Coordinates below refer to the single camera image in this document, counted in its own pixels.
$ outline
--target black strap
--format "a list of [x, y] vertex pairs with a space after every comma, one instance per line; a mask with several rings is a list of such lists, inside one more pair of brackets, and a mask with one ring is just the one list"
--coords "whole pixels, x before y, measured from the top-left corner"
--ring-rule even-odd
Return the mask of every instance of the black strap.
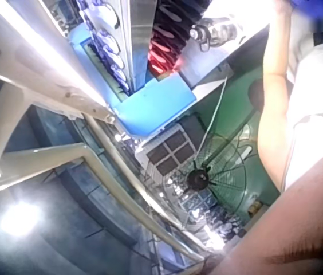
[[323, 32], [313, 33], [314, 47], [323, 44]]

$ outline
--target person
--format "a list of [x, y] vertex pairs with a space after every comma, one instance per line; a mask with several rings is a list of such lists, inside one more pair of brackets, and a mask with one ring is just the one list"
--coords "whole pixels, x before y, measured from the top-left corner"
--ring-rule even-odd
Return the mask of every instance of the person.
[[271, 1], [258, 151], [282, 195], [211, 275], [323, 274], [323, 33]]

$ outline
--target fan stand pole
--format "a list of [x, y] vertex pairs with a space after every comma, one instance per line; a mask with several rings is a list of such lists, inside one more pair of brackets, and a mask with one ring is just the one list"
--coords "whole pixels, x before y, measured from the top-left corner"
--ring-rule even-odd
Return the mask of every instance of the fan stand pole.
[[236, 130], [202, 163], [202, 167], [207, 167], [230, 143], [231, 141], [239, 134], [244, 125], [246, 125], [251, 118], [255, 115], [256, 110], [253, 109], [244, 121], [236, 128]]

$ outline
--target fan hub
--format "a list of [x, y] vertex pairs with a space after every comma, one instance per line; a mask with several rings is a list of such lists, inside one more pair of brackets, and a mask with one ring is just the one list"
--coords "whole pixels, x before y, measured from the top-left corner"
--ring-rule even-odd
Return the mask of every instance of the fan hub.
[[210, 183], [208, 173], [205, 170], [193, 170], [187, 177], [187, 184], [194, 191], [204, 190]]

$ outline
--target white cable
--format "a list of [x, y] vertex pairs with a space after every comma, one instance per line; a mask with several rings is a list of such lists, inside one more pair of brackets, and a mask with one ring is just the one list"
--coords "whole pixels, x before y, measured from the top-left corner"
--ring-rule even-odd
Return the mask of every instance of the white cable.
[[220, 94], [220, 98], [219, 98], [219, 101], [218, 101], [218, 105], [216, 105], [215, 112], [214, 112], [214, 114], [212, 115], [210, 125], [208, 126], [208, 129], [207, 129], [207, 131], [206, 131], [206, 133], [205, 133], [205, 135], [204, 135], [204, 137], [203, 137], [203, 139], [202, 139], [202, 142], [201, 142], [201, 144], [200, 144], [200, 147], [199, 147], [199, 148], [198, 148], [198, 150], [197, 150], [197, 153], [196, 153], [196, 155], [195, 155], [195, 157], [194, 157], [194, 160], [196, 160], [196, 158], [197, 158], [198, 154], [200, 153], [200, 151], [201, 151], [201, 149], [202, 149], [202, 146], [203, 146], [203, 144], [204, 144], [204, 142], [205, 142], [205, 140], [206, 140], [206, 138], [207, 138], [207, 135], [208, 135], [209, 131], [211, 130], [212, 124], [214, 123], [215, 116], [216, 116], [216, 114], [218, 113], [218, 110], [219, 110], [219, 107], [220, 107], [221, 100], [223, 99], [223, 94], [224, 94], [224, 90], [225, 90], [225, 86], [226, 86], [227, 81], [228, 81], [228, 77], [226, 77], [226, 78], [225, 78], [225, 80], [224, 80], [224, 86], [223, 86], [223, 88], [222, 88], [222, 90], [221, 90], [221, 94]]

